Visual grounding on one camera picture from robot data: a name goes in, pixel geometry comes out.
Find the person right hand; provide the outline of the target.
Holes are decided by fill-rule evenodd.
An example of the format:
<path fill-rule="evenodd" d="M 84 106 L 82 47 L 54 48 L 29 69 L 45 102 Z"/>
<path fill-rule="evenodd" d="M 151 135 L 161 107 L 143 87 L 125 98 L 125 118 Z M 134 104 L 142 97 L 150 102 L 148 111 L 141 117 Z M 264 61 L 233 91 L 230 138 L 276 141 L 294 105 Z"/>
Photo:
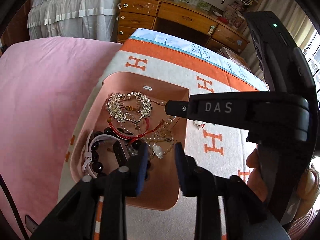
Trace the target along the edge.
<path fill-rule="evenodd" d="M 258 149 L 255 148 L 247 157 L 246 165 L 253 169 L 249 175 L 247 185 L 258 196 L 258 198 L 264 202 L 268 196 L 268 188 L 260 173 L 258 153 Z M 314 200 L 318 197 L 319 190 L 316 189 L 316 175 L 318 175 L 318 172 L 314 169 L 308 169 L 302 175 L 297 188 L 297 194 L 300 198 L 305 200 Z"/>

